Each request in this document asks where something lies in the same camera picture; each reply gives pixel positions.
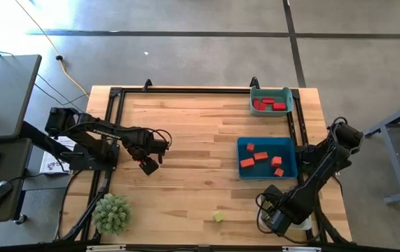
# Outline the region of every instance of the red block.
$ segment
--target red block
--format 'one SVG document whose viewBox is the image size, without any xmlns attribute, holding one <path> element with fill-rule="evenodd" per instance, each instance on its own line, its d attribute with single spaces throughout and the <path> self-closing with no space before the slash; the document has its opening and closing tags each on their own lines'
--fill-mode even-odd
<svg viewBox="0 0 400 252">
<path fill-rule="evenodd" d="M 259 105 L 259 107 L 258 107 L 258 110 L 259 110 L 259 111 L 265 111 L 266 108 L 267 108 L 267 104 L 261 103 L 261 104 Z"/>
<path fill-rule="evenodd" d="M 254 165 L 254 159 L 248 158 L 246 160 L 240 160 L 240 166 L 242 168 L 250 168 Z"/>
<path fill-rule="evenodd" d="M 248 143 L 247 151 L 249 151 L 249 152 L 253 152 L 254 151 L 254 143 Z"/>
<path fill-rule="evenodd" d="M 268 153 L 266 153 L 266 152 L 263 152 L 263 153 L 255 153 L 255 154 L 254 154 L 254 159 L 255 159 L 256 161 L 268 159 Z"/>
<path fill-rule="evenodd" d="M 259 107 L 258 99 L 253 100 L 253 107 L 254 107 L 254 109 L 258 110 L 258 107 Z"/>
<path fill-rule="evenodd" d="M 262 103 L 264 104 L 274 104 L 275 99 L 274 98 L 262 98 Z"/>
<path fill-rule="evenodd" d="M 273 111 L 284 111 L 287 109 L 285 104 L 273 104 Z"/>
<path fill-rule="evenodd" d="M 275 171 L 275 176 L 283 176 L 284 175 L 284 170 L 277 168 Z"/>
<path fill-rule="evenodd" d="M 282 165 L 282 157 L 274 157 L 271 160 L 271 167 L 276 168 L 276 167 L 279 167 L 281 165 Z"/>
</svg>

